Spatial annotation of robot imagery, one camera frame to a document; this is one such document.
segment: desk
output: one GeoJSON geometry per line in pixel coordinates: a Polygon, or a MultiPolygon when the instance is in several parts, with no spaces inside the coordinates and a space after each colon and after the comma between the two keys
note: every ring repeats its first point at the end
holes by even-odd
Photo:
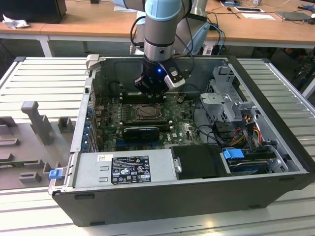
{"type": "MultiPolygon", "coordinates": [[[[209,1],[206,10],[218,8],[221,3],[209,1]]],[[[264,5],[279,6],[284,0],[263,0],[264,5]]],[[[290,0],[287,4],[280,8],[268,8],[259,6],[265,12],[274,11],[296,11],[301,4],[307,4],[300,0],[290,0]]],[[[214,10],[215,13],[229,13],[226,7],[214,10]]],[[[282,21],[276,13],[268,13],[275,20],[246,19],[242,14],[238,14],[238,19],[234,14],[218,14],[218,22],[220,29],[226,34],[225,45],[235,46],[259,46],[259,47],[290,47],[290,48],[313,48],[315,46],[315,27],[308,23],[302,25],[295,24],[290,21],[282,21]]],[[[212,22],[216,22],[213,14],[209,15],[212,22]]],[[[207,41],[215,42],[217,35],[208,34],[207,41]]]]}
{"type": "MultiPolygon", "coordinates": [[[[283,2],[284,0],[263,0],[263,3],[269,6],[279,6],[283,2]]],[[[265,11],[294,11],[302,3],[305,2],[291,0],[281,8],[261,8],[265,11]]],[[[90,4],[89,1],[66,0],[66,6],[67,13],[60,24],[31,23],[30,28],[17,30],[1,25],[0,38],[39,40],[46,57],[53,56],[48,43],[50,40],[129,42],[129,31],[136,13],[115,12],[114,4],[107,2],[90,4]]],[[[209,0],[207,10],[220,6],[219,2],[209,0]]],[[[226,7],[214,12],[228,13],[226,7]]],[[[226,34],[225,45],[291,48],[315,46],[315,26],[282,22],[275,13],[271,15],[276,20],[245,19],[241,14],[241,19],[238,19],[234,14],[218,14],[220,28],[226,34]]],[[[210,19],[215,22],[213,14],[210,19]]],[[[217,40],[217,32],[209,32],[206,44],[213,45],[217,40]]]]}

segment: power supply label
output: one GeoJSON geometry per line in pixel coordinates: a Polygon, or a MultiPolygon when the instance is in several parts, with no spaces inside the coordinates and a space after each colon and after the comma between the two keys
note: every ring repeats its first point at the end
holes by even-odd
{"type": "Polygon", "coordinates": [[[149,156],[112,158],[112,184],[151,182],[149,156]]]}

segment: blue latch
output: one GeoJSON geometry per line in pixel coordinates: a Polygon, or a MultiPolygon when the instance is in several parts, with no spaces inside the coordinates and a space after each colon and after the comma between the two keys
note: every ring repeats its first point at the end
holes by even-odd
{"type": "Polygon", "coordinates": [[[49,179],[56,179],[56,178],[63,178],[62,177],[63,171],[62,170],[51,170],[49,172],[49,179]]]}
{"type": "Polygon", "coordinates": [[[227,149],[223,152],[223,155],[226,159],[245,158],[240,149],[227,149]]]}

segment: paper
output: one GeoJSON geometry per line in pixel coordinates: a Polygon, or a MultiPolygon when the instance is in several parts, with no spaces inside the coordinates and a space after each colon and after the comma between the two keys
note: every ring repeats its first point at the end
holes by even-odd
{"type": "Polygon", "coordinates": [[[121,6],[115,6],[114,11],[129,11],[129,12],[137,12],[137,10],[127,9],[121,6]]]}
{"type": "Polygon", "coordinates": [[[6,26],[8,26],[9,28],[12,28],[12,29],[30,26],[30,25],[28,25],[28,23],[25,20],[13,20],[13,19],[6,17],[4,14],[3,14],[2,23],[4,23],[6,26]]]}
{"type": "Polygon", "coordinates": [[[247,19],[275,20],[271,15],[242,13],[247,19]]]}

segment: black plastic cover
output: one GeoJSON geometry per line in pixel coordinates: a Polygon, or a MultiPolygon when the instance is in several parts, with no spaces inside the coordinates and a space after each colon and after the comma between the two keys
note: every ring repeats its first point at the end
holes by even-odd
{"type": "Polygon", "coordinates": [[[216,145],[190,145],[171,147],[173,158],[178,158],[182,172],[179,179],[215,178],[226,176],[216,145]]]}

